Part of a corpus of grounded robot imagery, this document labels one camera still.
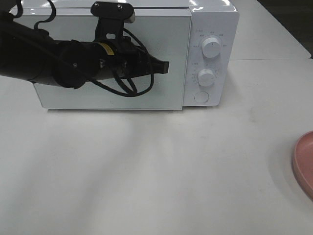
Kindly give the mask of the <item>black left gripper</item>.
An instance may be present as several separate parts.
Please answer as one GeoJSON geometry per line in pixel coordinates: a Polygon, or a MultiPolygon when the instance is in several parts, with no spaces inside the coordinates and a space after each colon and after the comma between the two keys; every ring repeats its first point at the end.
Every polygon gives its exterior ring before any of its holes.
{"type": "Polygon", "coordinates": [[[159,60],[147,55],[141,46],[135,45],[129,36],[123,36],[121,42],[113,39],[97,42],[101,48],[99,53],[100,71],[106,77],[113,78],[115,72],[121,79],[167,74],[169,61],[159,60]]]}

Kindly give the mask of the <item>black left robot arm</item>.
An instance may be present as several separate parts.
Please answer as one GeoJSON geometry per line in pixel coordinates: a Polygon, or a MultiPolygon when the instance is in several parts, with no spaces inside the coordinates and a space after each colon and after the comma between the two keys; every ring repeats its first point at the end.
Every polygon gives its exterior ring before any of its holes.
{"type": "Polygon", "coordinates": [[[54,40],[44,29],[32,29],[0,13],[0,74],[33,84],[78,89],[90,79],[119,80],[166,74],[169,62],[151,56],[124,36],[115,40],[54,40]]]}

